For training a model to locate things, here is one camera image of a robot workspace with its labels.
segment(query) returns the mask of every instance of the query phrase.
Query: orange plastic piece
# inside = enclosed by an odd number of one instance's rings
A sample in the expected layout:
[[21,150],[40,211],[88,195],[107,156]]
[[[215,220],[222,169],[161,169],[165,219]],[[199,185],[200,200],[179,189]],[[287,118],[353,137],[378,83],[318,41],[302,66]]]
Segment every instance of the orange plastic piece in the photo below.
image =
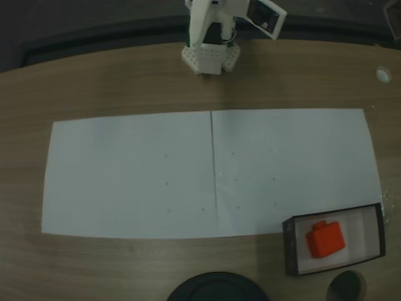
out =
[[314,258],[323,258],[345,248],[343,233],[337,221],[330,224],[320,221],[314,224],[312,231],[306,235],[306,240]]

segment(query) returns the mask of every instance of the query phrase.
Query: wood grain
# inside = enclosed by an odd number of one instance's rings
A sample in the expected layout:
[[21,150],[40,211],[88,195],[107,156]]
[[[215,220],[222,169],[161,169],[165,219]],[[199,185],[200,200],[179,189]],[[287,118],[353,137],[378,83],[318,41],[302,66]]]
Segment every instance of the wood grain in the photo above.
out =
[[[189,277],[240,273],[272,300],[325,300],[342,270],[284,274],[281,234],[113,240],[41,234],[52,123],[105,115],[226,108],[363,108],[387,207],[387,256],[352,267],[365,300],[401,294],[401,52],[312,41],[248,41],[234,73],[197,77],[182,44],[126,48],[0,75],[0,299],[166,300]],[[382,84],[378,65],[392,72]]]

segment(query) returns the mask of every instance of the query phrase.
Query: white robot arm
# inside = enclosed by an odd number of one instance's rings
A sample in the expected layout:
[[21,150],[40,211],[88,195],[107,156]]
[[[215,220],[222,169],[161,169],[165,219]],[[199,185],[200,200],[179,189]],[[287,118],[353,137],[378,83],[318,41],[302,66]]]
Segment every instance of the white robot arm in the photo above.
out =
[[244,18],[276,39],[287,12],[270,0],[185,0],[190,9],[189,45],[182,58],[196,74],[232,71],[240,54],[235,19]]

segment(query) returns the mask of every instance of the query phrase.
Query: paper sheet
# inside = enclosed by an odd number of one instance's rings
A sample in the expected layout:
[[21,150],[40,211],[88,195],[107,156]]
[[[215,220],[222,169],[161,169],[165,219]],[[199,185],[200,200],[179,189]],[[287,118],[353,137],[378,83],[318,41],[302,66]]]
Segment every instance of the paper sheet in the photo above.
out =
[[210,112],[56,122],[42,231],[107,238],[215,236]]
[[102,117],[54,124],[42,231],[253,235],[281,232],[292,215],[377,202],[362,110]]
[[213,112],[221,236],[282,232],[300,214],[381,201],[363,110]]

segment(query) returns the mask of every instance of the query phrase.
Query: box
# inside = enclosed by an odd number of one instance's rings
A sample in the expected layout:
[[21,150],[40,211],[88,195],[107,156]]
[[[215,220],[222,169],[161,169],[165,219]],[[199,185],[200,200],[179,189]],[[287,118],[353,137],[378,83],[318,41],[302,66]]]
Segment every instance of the box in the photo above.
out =
[[[324,258],[313,258],[306,234],[313,224],[323,220],[339,222],[345,248]],[[386,253],[382,205],[293,216],[283,223],[283,238],[287,275],[308,275],[376,259]]]

